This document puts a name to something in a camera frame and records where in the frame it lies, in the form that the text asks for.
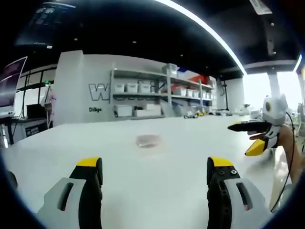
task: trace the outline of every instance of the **ceiling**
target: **ceiling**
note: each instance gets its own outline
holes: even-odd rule
[[[274,15],[257,15],[249,0],[173,1],[211,26],[242,65],[296,60],[299,55],[295,38],[285,24]],[[155,0],[54,2],[75,8],[59,9],[60,19],[55,23],[37,26],[33,17],[41,16],[35,11],[42,1],[28,1],[21,3],[22,11],[16,13],[20,15],[19,21],[4,20],[4,28],[11,32],[1,44],[4,57],[1,69],[24,55],[29,56],[26,68],[33,69],[56,63],[61,52],[79,49],[84,54],[127,55],[171,62],[214,76],[237,66],[221,44],[199,24]],[[268,49],[270,41],[272,53]],[[47,45],[52,45],[52,49],[47,49]],[[231,79],[241,75],[237,68],[223,77]]]

